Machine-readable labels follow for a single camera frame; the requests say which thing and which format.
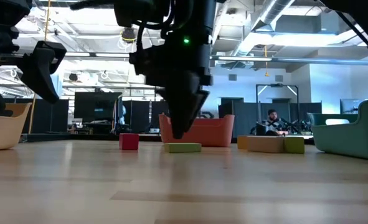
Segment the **wooden floor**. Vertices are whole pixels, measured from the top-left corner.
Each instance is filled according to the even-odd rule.
[[[368,161],[142,142],[25,143],[0,151],[0,224],[368,223]]]

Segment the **ceiling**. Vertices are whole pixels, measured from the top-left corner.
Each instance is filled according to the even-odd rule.
[[[109,52],[127,53],[135,51],[133,44],[126,44],[121,39],[123,27],[116,23],[115,14],[112,8],[103,7],[98,9],[82,9],[71,11],[68,6],[76,0],[52,0],[50,8],[50,21],[47,30],[47,40],[62,43],[68,52]],[[249,25],[252,16],[259,12],[264,0],[231,0],[229,1],[227,13],[221,17],[221,27],[218,38],[212,49],[212,54],[230,55],[231,52],[242,42],[250,33]],[[31,51],[37,41],[43,40],[45,36],[45,21],[47,13],[46,0],[34,0],[35,6],[28,17],[23,18],[16,26],[20,30],[20,36],[15,41],[21,46],[21,52]],[[297,0],[291,7],[283,12],[283,16],[276,24],[274,34],[282,35],[292,39],[293,36],[287,34],[323,34],[323,30],[334,30],[330,35],[340,36],[343,33],[351,32],[342,21],[331,24],[332,13],[320,2],[314,0]],[[324,50],[324,54],[329,56],[329,51],[340,52],[346,47],[359,50],[362,54],[333,54],[334,58],[361,59],[363,52],[367,52],[365,47],[358,47],[362,41],[355,37],[353,33],[346,35],[345,41],[334,43],[337,47]],[[260,41],[260,44],[253,47],[250,51],[255,56],[265,56],[265,46],[269,57],[321,57],[321,47],[295,47],[291,45],[278,45],[282,43],[272,41]],[[156,30],[145,29],[143,34],[144,48],[151,45],[163,44],[163,40]],[[290,63],[273,63],[269,68],[290,68]],[[265,63],[255,62],[252,69],[265,67]],[[19,76],[14,72],[14,67],[0,67],[0,84],[15,85],[21,84]],[[74,91],[93,91],[84,88],[67,88],[67,86],[103,86],[110,88],[110,91],[118,91],[118,87],[145,87],[142,75],[137,76],[133,67],[125,61],[101,61],[101,60],[64,60],[60,66],[63,73],[65,95],[73,95]],[[84,78],[73,82],[69,80],[71,73],[78,74]],[[24,87],[0,87],[4,95],[17,95],[30,97],[32,93]]]

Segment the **metal frame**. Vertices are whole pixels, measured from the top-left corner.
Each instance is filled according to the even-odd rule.
[[[260,91],[258,91],[259,86],[264,86]],[[293,94],[296,95],[297,98],[297,125],[300,125],[300,101],[299,101],[299,92],[298,92],[298,86],[296,85],[284,85],[284,84],[256,84],[256,102],[257,102],[257,121],[261,121],[261,108],[260,108],[260,102],[258,101],[258,96],[268,87],[287,87]]]

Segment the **man sitting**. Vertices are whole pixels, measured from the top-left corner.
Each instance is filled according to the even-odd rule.
[[[263,120],[261,124],[268,127],[268,131],[265,133],[267,136],[279,136],[279,131],[282,131],[283,127],[276,110],[268,110],[268,119]]]

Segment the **ceiling duct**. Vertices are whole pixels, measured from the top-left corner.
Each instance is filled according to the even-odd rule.
[[[277,20],[295,0],[266,0],[259,17],[252,23],[252,30],[275,31]]]

